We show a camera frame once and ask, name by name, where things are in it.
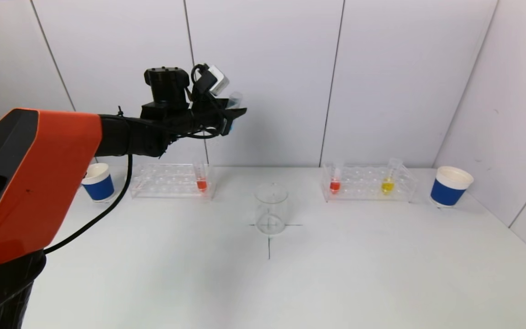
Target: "white table surface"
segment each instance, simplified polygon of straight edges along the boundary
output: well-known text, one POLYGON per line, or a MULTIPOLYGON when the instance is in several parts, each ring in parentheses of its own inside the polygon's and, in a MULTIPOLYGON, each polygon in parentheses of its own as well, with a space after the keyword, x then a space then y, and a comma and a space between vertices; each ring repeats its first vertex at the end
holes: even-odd
MULTIPOLYGON (((23 327, 526 329, 526 245, 467 193, 436 208, 434 170, 413 172, 411 204, 327 203, 318 168, 218 168, 212 202, 128 193, 48 256, 23 327), (269 181, 302 226, 268 243, 250 224, 269 181)), ((107 206, 79 190, 55 242, 107 206)))

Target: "paper cup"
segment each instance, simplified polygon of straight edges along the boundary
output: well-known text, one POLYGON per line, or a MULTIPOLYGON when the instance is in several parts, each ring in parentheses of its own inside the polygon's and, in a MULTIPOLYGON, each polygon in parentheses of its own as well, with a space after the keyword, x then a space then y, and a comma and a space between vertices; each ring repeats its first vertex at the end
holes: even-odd
POLYGON ((462 169, 440 167, 434 187, 431 189, 431 199, 439 207, 451 207, 460 200, 462 194, 473 181, 474 177, 462 169))
POLYGON ((113 195, 115 188, 109 173, 109 165, 106 163, 95 163, 88 166, 86 176, 82 180, 82 186, 94 201, 102 201, 113 195))

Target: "glass beaker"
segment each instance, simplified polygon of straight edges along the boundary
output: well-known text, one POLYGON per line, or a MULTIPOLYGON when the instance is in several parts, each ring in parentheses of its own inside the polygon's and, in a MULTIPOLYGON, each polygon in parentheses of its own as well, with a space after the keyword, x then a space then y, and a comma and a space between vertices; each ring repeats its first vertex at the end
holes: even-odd
POLYGON ((277 183, 263 184, 257 187, 255 199, 255 227, 267 235, 281 233, 288 214, 288 190, 277 183))

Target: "white cup rim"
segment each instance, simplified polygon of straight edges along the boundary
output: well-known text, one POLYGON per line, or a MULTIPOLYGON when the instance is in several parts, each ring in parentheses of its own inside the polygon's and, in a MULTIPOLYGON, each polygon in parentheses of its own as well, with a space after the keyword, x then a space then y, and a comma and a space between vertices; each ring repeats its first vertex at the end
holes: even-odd
POLYGON ((109 176, 109 165, 106 163, 94 163, 86 169, 86 175, 82 179, 82 184, 96 184, 109 176))

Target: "black cable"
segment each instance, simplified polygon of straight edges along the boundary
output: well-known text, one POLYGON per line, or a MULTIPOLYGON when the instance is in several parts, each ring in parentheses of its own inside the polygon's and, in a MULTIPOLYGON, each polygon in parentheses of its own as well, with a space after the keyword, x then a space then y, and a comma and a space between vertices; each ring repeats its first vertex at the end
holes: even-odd
POLYGON ((55 250, 58 250, 62 248, 63 246, 69 244, 72 240, 76 239, 81 235, 82 233, 85 233, 87 229, 92 227, 92 225, 95 225, 98 221, 100 221, 104 216, 108 215, 111 210, 113 210, 117 204, 123 199, 123 196, 127 192, 127 189, 129 188, 129 183, 131 182, 131 176, 133 173, 133 156, 131 154, 127 155, 127 177, 125 178, 125 186, 123 186, 123 190, 119 193, 117 198, 114 200, 114 202, 109 206, 109 208, 106 208, 103 212, 100 213, 100 215, 96 216, 92 221, 86 223, 83 227, 81 227, 78 231, 73 233, 71 236, 65 238, 61 242, 59 242, 56 245, 51 246, 50 248, 44 249, 44 254, 49 254, 50 252, 53 252, 55 250))
POLYGON ((124 120, 124 121, 131 121, 131 122, 142 123, 142 124, 147 125, 149 127, 157 127, 159 129, 162 129, 163 131, 166 131, 167 133, 173 133, 174 135, 178 135, 180 137, 188 137, 188 138, 195 138, 195 139, 210 139, 210 138, 217 137, 219 135, 219 134, 217 134, 217 135, 206 135, 206 136, 196 135, 196 133, 200 133, 200 131, 198 131, 196 133, 181 133, 181 132, 174 131, 174 130, 170 129, 169 127, 163 125, 162 123, 153 123, 153 122, 144 121, 143 119, 138 119, 138 118, 129 118, 129 117, 117 117, 117 118, 121 119, 121 120, 124 120))

